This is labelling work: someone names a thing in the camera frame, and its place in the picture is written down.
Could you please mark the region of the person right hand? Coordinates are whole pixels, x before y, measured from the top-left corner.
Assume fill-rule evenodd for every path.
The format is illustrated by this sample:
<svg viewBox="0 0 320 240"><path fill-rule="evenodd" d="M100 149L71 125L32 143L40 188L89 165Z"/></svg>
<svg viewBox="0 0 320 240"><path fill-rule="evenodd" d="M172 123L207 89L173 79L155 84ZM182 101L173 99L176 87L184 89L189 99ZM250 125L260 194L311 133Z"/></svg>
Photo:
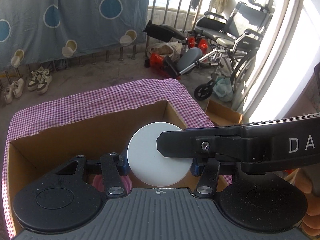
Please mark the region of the person right hand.
<svg viewBox="0 0 320 240"><path fill-rule="evenodd" d="M309 236L319 236L319 197L313 195L312 182L305 175L304 171L301 168L298 170L296 174L295 186L304 193L308 202L308 209L306 215L303 218L302 228Z"/></svg>

